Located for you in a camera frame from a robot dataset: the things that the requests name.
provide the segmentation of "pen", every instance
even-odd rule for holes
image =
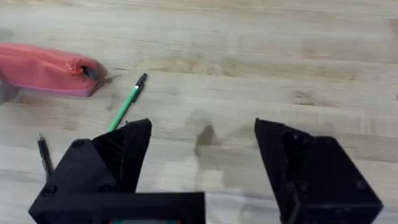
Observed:
[[[134,103],[137,100],[138,95],[140,94],[142,88],[144,87],[147,77],[148,77],[148,75],[146,73],[144,73],[143,75],[141,75],[141,77],[139,77],[136,85],[131,90],[130,95],[127,97],[122,108],[120,108],[118,114],[116,115],[116,117],[113,119],[111,125],[109,126],[108,132],[113,131],[117,128],[117,126],[120,123],[120,120],[122,120],[124,114],[126,114],[126,111],[129,108],[130,104]]]
[[[45,142],[45,138],[42,134],[38,134],[37,136],[37,144],[39,145],[40,156],[42,157],[42,163],[45,170],[46,180],[49,180],[53,167],[50,159],[49,148],[47,147],[47,143]]]

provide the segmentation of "red pencil case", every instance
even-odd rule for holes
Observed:
[[[97,61],[60,50],[0,43],[0,79],[22,88],[90,96],[102,78]]]

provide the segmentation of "green pen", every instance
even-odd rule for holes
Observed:
[[[148,75],[146,73],[144,73],[143,75],[141,75],[141,77],[139,77],[136,85],[131,90],[130,95],[127,97],[122,108],[120,108],[118,114],[116,115],[116,117],[113,119],[111,125],[109,126],[108,132],[113,131],[117,128],[117,126],[120,123],[120,120],[122,120],[124,114],[126,114],[126,111],[129,108],[130,104],[134,103],[137,100],[138,95],[140,94],[142,88],[144,87],[147,77],[148,77]]]

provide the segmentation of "wooden table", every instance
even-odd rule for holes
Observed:
[[[398,2],[395,0],[2,0],[0,41],[78,52],[108,70],[90,98],[0,86],[0,222],[33,223],[55,163],[125,119],[152,138],[138,191],[206,191],[208,223],[279,223],[254,119],[336,137],[398,222]]]

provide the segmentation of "light wood grain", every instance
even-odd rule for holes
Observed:
[[[206,191],[208,223],[279,223],[254,119],[336,137],[398,222],[398,2],[2,0],[0,41],[93,57],[90,98],[0,85],[0,222],[33,223],[44,184],[36,136],[57,163],[77,138],[148,117],[140,192]]]

